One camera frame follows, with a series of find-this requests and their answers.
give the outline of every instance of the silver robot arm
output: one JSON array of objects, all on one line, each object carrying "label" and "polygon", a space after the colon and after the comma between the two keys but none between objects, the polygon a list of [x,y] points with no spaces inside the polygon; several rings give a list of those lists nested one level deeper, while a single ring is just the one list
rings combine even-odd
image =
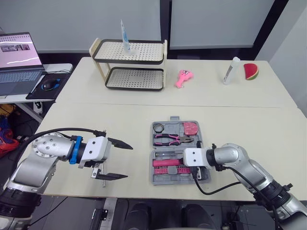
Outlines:
[{"label": "silver robot arm", "polygon": [[292,185],[281,186],[277,183],[261,165],[248,157],[246,150],[241,146],[228,143],[215,149],[185,149],[184,164],[189,167],[215,168],[217,171],[234,169],[266,196],[264,200],[245,179],[234,172],[236,178],[254,195],[256,203],[265,206],[271,216],[271,206],[274,205],[280,226],[284,230],[307,229],[307,207],[288,192]]},{"label": "silver robot arm", "polygon": [[23,160],[9,179],[0,195],[0,230],[24,230],[29,227],[32,213],[40,204],[41,196],[56,171],[58,161],[79,164],[79,168],[93,167],[91,178],[117,180],[125,175],[101,174],[99,166],[108,158],[110,147],[133,149],[128,144],[106,138],[105,132],[82,143],[82,137],[64,137],[53,132],[37,137],[29,156]]}]

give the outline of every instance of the red bag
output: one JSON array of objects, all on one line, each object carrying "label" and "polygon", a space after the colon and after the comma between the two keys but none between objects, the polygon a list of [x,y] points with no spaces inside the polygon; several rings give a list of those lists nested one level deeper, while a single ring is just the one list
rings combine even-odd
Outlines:
[{"label": "red bag", "polygon": [[0,158],[6,153],[13,151],[19,145],[19,142],[13,139],[13,132],[9,127],[7,118],[1,119],[0,122]]}]

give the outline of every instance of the white wall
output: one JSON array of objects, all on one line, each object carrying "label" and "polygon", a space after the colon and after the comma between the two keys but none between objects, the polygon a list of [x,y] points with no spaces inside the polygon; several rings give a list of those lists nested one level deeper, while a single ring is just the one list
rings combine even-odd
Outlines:
[{"label": "white wall", "polygon": [[170,49],[252,47],[274,0],[174,0]]},{"label": "white wall", "polygon": [[40,52],[88,52],[95,38],[161,40],[159,0],[0,0],[6,33],[29,31]]},{"label": "white wall", "polygon": [[256,60],[270,63],[307,116],[307,1],[290,0]]},{"label": "white wall", "polygon": [[307,9],[269,61],[274,72],[307,116]]}]

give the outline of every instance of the table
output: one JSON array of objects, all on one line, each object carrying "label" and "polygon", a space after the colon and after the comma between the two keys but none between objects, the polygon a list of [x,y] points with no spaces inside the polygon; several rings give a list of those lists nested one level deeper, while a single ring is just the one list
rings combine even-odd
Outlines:
[{"label": "table", "polygon": [[[47,72],[53,72],[53,71],[60,71],[60,70],[72,70],[72,64],[70,63],[63,63],[63,64],[45,64],[44,65],[45,71]],[[41,78],[37,81],[37,84],[42,80],[44,75],[41,76]],[[39,123],[42,122],[43,118],[38,115],[36,112],[33,111],[32,108],[27,106],[25,103],[28,102],[47,102],[52,101],[53,99],[26,99],[26,96],[28,94],[18,94],[18,95],[8,95],[5,98],[0,98],[0,104],[12,104],[15,103],[18,107],[20,107],[22,110],[24,110],[27,114],[29,114],[31,117],[33,117],[36,121]]]},{"label": "table", "polygon": [[[223,85],[222,79],[230,62],[167,60],[166,87],[160,92],[146,92],[106,88],[93,60],[83,57],[56,102],[297,108],[267,61],[252,61],[260,69],[255,80],[245,80],[243,67],[239,67],[237,78],[230,85]],[[184,88],[177,89],[174,84],[181,69],[191,70],[195,77],[185,82]]]},{"label": "table", "polygon": [[[205,146],[232,142],[244,147],[280,184],[292,183],[291,192],[307,199],[307,120],[297,108],[243,108],[203,106],[153,106],[55,103],[38,128],[46,131],[59,127],[83,127],[107,130],[107,136],[125,141],[133,150],[111,148],[104,163],[106,173],[120,173],[128,178],[106,182],[91,179],[91,168],[58,162],[57,171],[45,193],[63,196],[103,196],[167,199],[208,199],[252,201],[253,196],[236,185],[211,196],[201,194],[196,185],[157,185],[149,181],[150,125],[167,121],[171,115],[181,120],[199,122]],[[93,137],[82,135],[84,142]],[[22,156],[29,154],[29,148]],[[212,181],[203,185],[212,191],[237,181],[230,171],[211,171]]]}]

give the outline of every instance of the pink-handled pliers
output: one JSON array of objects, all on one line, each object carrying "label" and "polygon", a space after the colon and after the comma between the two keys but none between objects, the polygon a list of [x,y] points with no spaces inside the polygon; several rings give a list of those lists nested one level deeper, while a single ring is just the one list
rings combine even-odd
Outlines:
[{"label": "pink-handled pliers", "polygon": [[190,137],[180,137],[178,134],[157,134],[154,136],[154,138],[170,138],[174,139],[174,141],[168,142],[168,143],[160,143],[160,142],[154,142],[154,146],[171,146],[171,145],[180,145],[181,143],[191,143],[194,138]]}]

